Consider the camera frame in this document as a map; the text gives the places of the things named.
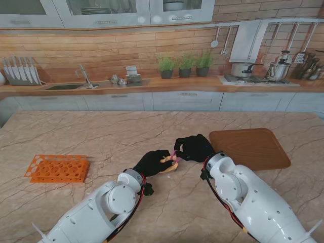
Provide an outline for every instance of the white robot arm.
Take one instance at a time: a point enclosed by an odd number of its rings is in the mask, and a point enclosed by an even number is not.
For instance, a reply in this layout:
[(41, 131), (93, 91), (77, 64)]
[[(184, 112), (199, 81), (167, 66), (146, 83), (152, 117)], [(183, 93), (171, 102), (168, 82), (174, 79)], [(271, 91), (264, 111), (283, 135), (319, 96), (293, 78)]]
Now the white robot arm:
[[(102, 243), (128, 219), (143, 186), (142, 176), (132, 169), (119, 174), (69, 210), (38, 243)], [(107, 215), (118, 215), (108, 219)]]
[(215, 179), (221, 200), (260, 243), (316, 243), (303, 228), (292, 208), (249, 168), (235, 165), (224, 153), (204, 163)]

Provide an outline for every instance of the brown cutting board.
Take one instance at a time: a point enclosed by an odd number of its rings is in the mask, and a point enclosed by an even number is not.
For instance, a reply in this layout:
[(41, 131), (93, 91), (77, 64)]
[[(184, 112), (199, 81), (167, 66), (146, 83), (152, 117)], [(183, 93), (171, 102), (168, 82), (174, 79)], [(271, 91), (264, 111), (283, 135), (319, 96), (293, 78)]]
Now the brown cutting board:
[(223, 151), (236, 165), (253, 171), (284, 169), (291, 164), (279, 141), (267, 128), (214, 131), (209, 139), (216, 152)]

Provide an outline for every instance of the wooden countertop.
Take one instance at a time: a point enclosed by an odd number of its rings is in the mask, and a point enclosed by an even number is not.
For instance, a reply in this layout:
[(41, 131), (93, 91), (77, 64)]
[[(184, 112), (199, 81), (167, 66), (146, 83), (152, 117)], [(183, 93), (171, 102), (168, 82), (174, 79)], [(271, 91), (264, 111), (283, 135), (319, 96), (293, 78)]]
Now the wooden countertop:
[(102, 94), (122, 94), (122, 93), (142, 93), (142, 92), (166, 92), (166, 91), (214, 91), (214, 92), (324, 92), (324, 79), (308, 81), (291, 79), (293, 83), (300, 84), (299, 87), (282, 86), (228, 86), (223, 85), (217, 76), (190, 78), (145, 79), (141, 86), (121, 87), (111, 85), (107, 81), (94, 82), (101, 83), (96, 89), (76, 89), (76, 90), (45, 90), (53, 84), (45, 86), (11, 86), (0, 87), (0, 98), (8, 96), (50, 96), (50, 95), (102, 95)]

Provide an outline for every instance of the white cabinet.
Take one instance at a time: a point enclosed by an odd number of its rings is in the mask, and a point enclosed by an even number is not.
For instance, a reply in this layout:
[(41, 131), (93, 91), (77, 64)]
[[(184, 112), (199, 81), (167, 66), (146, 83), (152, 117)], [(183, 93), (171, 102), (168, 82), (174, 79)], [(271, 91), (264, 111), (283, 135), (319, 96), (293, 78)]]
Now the white cabinet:
[(18, 110), (22, 110), (22, 107), (15, 97), (6, 97), (0, 101), (0, 127)]
[(219, 110), (223, 93), (175, 91), (153, 93), (154, 110)]
[(3, 0), (0, 27), (63, 27), (63, 24), (52, 0)]
[(256, 62), (268, 21), (241, 22), (238, 27), (230, 62)]
[(213, 18), (215, 0), (149, 1), (151, 24), (208, 22)]
[(295, 93), (224, 93), (219, 111), (285, 111)]
[(80, 95), (15, 97), (23, 110), (88, 110)]
[(323, 93), (296, 93), (286, 111), (309, 111), (324, 119)]
[(149, 0), (53, 0), (66, 28), (150, 24)]
[(89, 110), (153, 110), (152, 93), (86, 95)]

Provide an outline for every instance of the potted plant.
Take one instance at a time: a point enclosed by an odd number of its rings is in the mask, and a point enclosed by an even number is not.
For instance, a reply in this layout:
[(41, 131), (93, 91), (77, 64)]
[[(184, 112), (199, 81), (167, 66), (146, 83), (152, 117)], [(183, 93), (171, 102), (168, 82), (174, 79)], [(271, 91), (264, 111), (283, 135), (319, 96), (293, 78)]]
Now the potted plant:
[(209, 71), (209, 67), (212, 65), (212, 62), (213, 59), (210, 51), (202, 53), (202, 55), (198, 58), (196, 64), (197, 76), (206, 77)]
[(194, 66), (194, 58), (190, 55), (184, 54), (182, 60), (179, 63), (179, 76), (189, 77), (191, 73), (191, 68)]
[(171, 78), (173, 68), (176, 66), (176, 62), (170, 58), (167, 54), (165, 57), (158, 57), (158, 68), (161, 72), (161, 78)]

